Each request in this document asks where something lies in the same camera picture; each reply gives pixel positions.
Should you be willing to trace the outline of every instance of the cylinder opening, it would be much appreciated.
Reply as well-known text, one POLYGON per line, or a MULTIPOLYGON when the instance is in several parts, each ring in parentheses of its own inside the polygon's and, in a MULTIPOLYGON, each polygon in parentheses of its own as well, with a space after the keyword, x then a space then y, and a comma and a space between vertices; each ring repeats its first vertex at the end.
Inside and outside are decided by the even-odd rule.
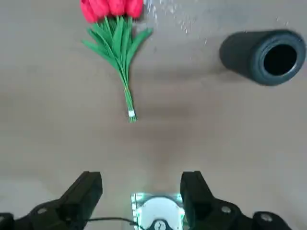
POLYGON ((264 58, 265 70, 274 76, 289 72, 296 63, 297 53, 289 45, 278 45, 269 50, 264 58))

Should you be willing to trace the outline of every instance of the cable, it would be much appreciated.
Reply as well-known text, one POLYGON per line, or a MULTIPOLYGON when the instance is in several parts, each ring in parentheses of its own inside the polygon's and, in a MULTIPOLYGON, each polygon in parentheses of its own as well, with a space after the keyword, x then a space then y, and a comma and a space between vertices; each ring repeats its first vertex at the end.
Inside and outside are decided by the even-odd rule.
POLYGON ((134 222, 133 220, 122 218, 122 217, 98 217, 98 218, 91 218, 88 220, 88 222, 94 222, 94 221, 103 221, 103 220, 120 220, 130 223, 130 225, 137 226, 141 230, 145 230, 141 225, 139 225, 137 222, 134 222))

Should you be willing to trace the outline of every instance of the tulip flower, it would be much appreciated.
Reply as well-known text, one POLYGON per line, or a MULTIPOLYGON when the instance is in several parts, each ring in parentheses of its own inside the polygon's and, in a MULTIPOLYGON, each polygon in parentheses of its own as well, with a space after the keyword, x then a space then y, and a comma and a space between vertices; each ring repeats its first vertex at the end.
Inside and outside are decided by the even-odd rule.
POLYGON ((80 0, 80 8, 88 23, 96 23, 98 21, 98 17, 94 13, 89 0, 80 0))
POLYGON ((107 0, 89 0, 90 5, 98 18, 104 18, 110 13, 107 0))
POLYGON ((152 29, 147 28, 136 37, 132 37, 132 19, 140 17, 143 0, 80 1, 86 20, 93 23, 93 28, 89 28, 88 33, 95 40, 95 43, 90 41, 83 41, 83 43, 118 71, 125 94, 129 121, 136 122, 137 116, 130 92, 129 68, 138 48, 152 33, 152 29))
POLYGON ((114 16, 122 16, 125 14, 126 0, 108 0, 110 10, 114 16))
POLYGON ((139 18, 143 10, 143 0, 127 0, 126 14, 132 18, 139 18))

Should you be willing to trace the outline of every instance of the red tulip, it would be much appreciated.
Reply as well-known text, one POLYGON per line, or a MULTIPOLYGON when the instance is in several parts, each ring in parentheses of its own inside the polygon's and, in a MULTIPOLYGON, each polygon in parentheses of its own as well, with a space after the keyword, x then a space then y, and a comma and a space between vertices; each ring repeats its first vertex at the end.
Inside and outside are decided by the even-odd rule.
POLYGON ((80 7, 88 23, 96 23, 98 21, 98 17, 94 13, 89 0, 80 0, 80 7))
POLYGON ((107 0, 89 0, 94 13, 99 18, 104 18, 110 13, 110 8, 107 0))
POLYGON ((132 18, 139 18, 143 10, 143 0, 127 0, 126 14, 132 18))
POLYGON ((121 16, 125 14, 126 0, 108 0, 111 13, 114 16, 121 16))

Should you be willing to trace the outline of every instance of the green tulip leaf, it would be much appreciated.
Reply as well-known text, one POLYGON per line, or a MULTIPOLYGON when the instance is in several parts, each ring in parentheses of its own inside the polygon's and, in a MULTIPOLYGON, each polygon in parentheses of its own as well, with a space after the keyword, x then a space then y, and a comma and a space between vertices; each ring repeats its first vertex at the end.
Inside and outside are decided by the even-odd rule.
POLYGON ((93 29, 96 34, 98 34, 102 40, 105 40, 109 46, 112 45, 112 36, 108 31, 101 28, 98 24, 93 24, 93 29))
POLYGON ((130 66, 131 60, 133 59, 135 52, 138 50, 141 43, 143 41, 145 41, 146 38, 149 37, 149 35, 152 33, 152 31, 153 30, 151 28, 147 28, 147 29, 143 30, 142 32, 140 32, 136 36, 136 38, 132 41, 131 47, 127 52, 126 73, 128 73, 128 71, 129 71, 129 66, 130 66))
POLYGON ((96 32, 94 32, 91 28, 87 29, 89 35, 97 42, 97 45, 101 47, 101 49, 105 49, 106 53, 110 58, 115 59, 114 54, 110 46, 104 37, 99 36, 96 32))
POLYGON ((130 26, 129 23, 126 24, 126 26, 124 27, 122 44, 121 44, 121 56, 122 56, 123 69, 126 68, 127 51, 128 51, 128 46, 130 45, 129 41, 131 42, 131 29, 132 27, 130 26))
POLYGON ((124 18, 120 17, 120 19, 118 19, 117 17, 117 21, 118 21, 118 24, 114 32, 114 35, 113 35, 112 47, 113 47, 113 52, 115 56, 121 59, 121 39, 123 35, 124 18))
POLYGON ((89 41, 82 41, 82 43, 93 50, 95 53, 99 54, 102 58, 104 58, 107 62, 109 62, 117 71, 119 71, 118 64, 116 60, 111 58, 107 53, 104 52, 104 50, 101 49, 100 46, 97 44, 91 43, 89 41))

